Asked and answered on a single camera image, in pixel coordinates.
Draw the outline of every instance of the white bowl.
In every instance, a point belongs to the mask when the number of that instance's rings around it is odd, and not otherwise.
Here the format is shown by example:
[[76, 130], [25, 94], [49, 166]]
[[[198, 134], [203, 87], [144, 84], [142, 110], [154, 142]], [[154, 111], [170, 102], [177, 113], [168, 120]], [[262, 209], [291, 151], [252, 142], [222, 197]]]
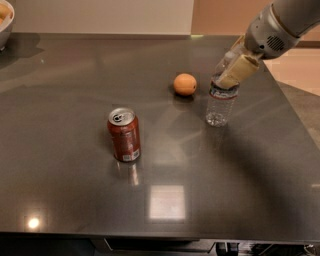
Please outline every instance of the white bowl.
[[0, 51], [2, 51], [5, 48], [8, 38], [11, 34], [15, 12], [13, 6], [9, 2], [0, 0], [0, 4], [6, 5], [12, 11], [12, 18], [10, 18], [9, 22], [5, 24], [5, 26], [0, 25]]

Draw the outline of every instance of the red soda can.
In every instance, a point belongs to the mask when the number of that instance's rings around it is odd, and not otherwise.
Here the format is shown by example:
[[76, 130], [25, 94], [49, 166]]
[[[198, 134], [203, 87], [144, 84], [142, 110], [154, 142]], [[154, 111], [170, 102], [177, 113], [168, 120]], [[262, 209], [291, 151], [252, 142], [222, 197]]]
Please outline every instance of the red soda can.
[[113, 142], [114, 156], [130, 162], [140, 156], [138, 118], [130, 108], [116, 108], [109, 114], [108, 130]]

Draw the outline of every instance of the clear water bottle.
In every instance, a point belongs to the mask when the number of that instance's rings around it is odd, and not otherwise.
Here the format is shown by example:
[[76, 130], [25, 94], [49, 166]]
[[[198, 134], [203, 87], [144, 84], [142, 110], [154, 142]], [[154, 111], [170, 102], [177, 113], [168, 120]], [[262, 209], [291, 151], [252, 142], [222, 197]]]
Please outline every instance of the clear water bottle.
[[207, 123], [215, 127], [221, 127], [227, 124], [239, 89], [239, 84], [229, 89], [220, 88], [216, 85], [219, 77], [220, 74], [216, 74], [212, 78], [206, 112]]

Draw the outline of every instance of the white wall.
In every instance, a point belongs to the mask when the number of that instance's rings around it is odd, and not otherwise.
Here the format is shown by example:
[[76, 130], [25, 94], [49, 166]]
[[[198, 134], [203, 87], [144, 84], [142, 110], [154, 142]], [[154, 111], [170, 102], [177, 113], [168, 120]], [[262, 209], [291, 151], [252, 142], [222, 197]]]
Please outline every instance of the white wall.
[[194, 0], [8, 0], [14, 32], [190, 34]]

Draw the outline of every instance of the robotic arm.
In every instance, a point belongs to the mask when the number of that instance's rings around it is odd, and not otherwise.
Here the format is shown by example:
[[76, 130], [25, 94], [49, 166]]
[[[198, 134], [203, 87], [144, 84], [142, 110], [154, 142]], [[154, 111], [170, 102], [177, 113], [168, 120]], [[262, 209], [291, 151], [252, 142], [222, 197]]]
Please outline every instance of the robotic arm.
[[251, 22], [244, 46], [262, 59], [277, 58], [319, 23], [319, 0], [275, 0]]

